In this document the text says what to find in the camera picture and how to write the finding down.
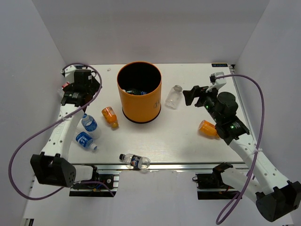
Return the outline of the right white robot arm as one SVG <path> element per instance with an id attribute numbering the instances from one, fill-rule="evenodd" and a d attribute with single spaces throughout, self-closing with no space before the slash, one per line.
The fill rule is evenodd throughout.
<path id="1" fill-rule="evenodd" d="M 237 171 L 231 164 L 222 163 L 214 168 L 213 184 L 222 188 L 229 185 L 255 203 L 260 214 L 269 222 L 296 210 L 301 202 L 300 182 L 291 182 L 279 172 L 267 156 L 256 149 L 249 129 L 236 116 L 236 97 L 216 88 L 194 86 L 183 91 L 185 104 L 204 107 L 215 121 L 218 136 L 235 151 L 243 162 L 253 170 L 255 180 Z"/>

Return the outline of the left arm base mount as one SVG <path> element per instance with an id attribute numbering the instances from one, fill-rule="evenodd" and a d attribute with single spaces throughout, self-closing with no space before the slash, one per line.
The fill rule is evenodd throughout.
<path id="1" fill-rule="evenodd" d="M 119 171 L 93 166 L 92 178 L 75 183 L 70 197 L 113 197 L 119 184 Z"/>

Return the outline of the clear pepsi bottle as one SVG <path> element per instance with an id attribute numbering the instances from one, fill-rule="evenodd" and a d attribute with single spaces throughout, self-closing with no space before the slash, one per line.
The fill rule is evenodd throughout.
<path id="1" fill-rule="evenodd" d="M 142 157 L 135 154 L 120 154 L 119 160 L 128 165 L 133 167 L 135 170 L 145 170 L 150 166 L 150 159 L 147 157 Z"/>

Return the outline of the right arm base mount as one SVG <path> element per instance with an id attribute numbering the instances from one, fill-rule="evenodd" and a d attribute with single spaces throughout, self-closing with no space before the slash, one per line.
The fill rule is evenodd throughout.
<path id="1" fill-rule="evenodd" d="M 196 174 L 192 181 L 197 184 L 198 200 L 231 200 L 239 191 L 223 183 L 221 174 L 233 168 L 230 163 L 223 162 L 213 168 L 212 173 Z"/>

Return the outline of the clear capless bottle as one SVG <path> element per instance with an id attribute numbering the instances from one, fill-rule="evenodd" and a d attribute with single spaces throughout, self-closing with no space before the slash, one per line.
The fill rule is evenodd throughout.
<path id="1" fill-rule="evenodd" d="M 167 95 L 165 106 L 174 110 L 177 109 L 181 97 L 182 87 L 180 85 L 173 86 Z"/>

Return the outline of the small orange juice bottle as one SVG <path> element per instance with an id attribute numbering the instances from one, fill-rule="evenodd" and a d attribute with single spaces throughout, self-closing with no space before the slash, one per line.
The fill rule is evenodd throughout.
<path id="1" fill-rule="evenodd" d="M 112 107 L 109 106 L 102 109 L 102 115 L 111 128 L 116 129 L 119 127 L 117 116 Z"/>

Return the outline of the water bottle blue label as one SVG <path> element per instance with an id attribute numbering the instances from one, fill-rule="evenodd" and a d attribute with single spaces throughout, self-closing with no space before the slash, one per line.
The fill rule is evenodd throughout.
<path id="1" fill-rule="evenodd" d="M 85 113 L 82 116 L 81 124 L 93 139 L 98 139 L 100 137 L 101 131 L 96 120 L 91 115 Z"/>

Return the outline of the clear bottle red cap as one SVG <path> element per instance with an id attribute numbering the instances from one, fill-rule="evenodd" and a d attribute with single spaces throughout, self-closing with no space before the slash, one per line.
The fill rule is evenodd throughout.
<path id="1" fill-rule="evenodd" d="M 63 97 L 64 96 L 64 88 L 67 87 L 70 83 L 67 81 L 65 84 L 63 84 L 57 91 L 59 97 Z"/>

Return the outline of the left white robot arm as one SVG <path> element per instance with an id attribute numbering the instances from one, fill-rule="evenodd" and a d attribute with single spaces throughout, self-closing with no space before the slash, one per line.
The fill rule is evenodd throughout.
<path id="1" fill-rule="evenodd" d="M 40 152 L 30 164 L 40 184 L 71 187 L 78 178 L 76 167 L 68 162 L 71 142 L 79 121 L 101 84 L 87 68 L 65 70 L 68 83 L 63 88 L 59 123 Z"/>

